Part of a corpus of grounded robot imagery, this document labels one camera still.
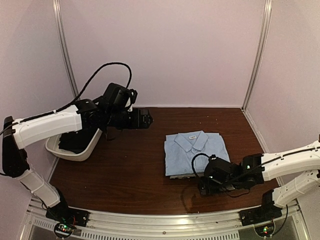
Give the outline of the grey shirt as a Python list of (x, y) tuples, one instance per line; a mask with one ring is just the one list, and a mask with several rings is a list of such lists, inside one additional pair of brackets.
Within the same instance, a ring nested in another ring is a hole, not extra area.
[(195, 177), (196, 176), (194, 174), (179, 174), (179, 175), (171, 175), (169, 178), (171, 180), (174, 180), (174, 179), (190, 179)]

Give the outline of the light blue shirt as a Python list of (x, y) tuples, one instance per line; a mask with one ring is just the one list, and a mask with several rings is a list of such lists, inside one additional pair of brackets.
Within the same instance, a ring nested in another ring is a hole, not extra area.
[(193, 174), (192, 159), (200, 153), (203, 155), (194, 161), (194, 169), (198, 174), (204, 172), (211, 155), (230, 161), (223, 137), (219, 133), (202, 130), (166, 135), (164, 153), (167, 177)]

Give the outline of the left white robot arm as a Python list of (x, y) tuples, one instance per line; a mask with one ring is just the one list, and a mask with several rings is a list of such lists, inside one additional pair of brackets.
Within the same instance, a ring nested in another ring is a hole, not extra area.
[(38, 116), (4, 120), (2, 135), (2, 175), (17, 179), (40, 198), (61, 222), (72, 218), (72, 211), (63, 195), (44, 180), (27, 162), (25, 148), (33, 143), (66, 133), (87, 129), (105, 131), (107, 127), (147, 129), (153, 123), (148, 109), (133, 107), (138, 93), (110, 83), (104, 94), (95, 100), (75, 100), (62, 110)]

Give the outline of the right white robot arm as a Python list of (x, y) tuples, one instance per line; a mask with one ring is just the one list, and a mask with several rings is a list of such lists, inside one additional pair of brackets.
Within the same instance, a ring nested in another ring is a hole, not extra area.
[(273, 179), (298, 174), (285, 185), (264, 193), (256, 210), (259, 220), (268, 220), (276, 209), (305, 195), (320, 184), (320, 142), (277, 153), (257, 153), (245, 156), (239, 164), (215, 155), (209, 156), (203, 176), (199, 178), (201, 195), (250, 190)]

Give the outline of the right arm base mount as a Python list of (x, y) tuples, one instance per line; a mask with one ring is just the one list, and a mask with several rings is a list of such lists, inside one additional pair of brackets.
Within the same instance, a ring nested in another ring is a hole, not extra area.
[(241, 210), (239, 212), (242, 226), (255, 225), (282, 216), (282, 208), (275, 206), (273, 192), (274, 190), (269, 190), (262, 195), (261, 206)]

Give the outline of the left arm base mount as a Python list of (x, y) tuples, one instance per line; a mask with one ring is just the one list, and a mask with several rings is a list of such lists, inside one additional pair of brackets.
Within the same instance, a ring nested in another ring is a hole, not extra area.
[(86, 227), (89, 214), (87, 210), (69, 207), (67, 202), (62, 200), (53, 207), (47, 207), (45, 216), (70, 226)]

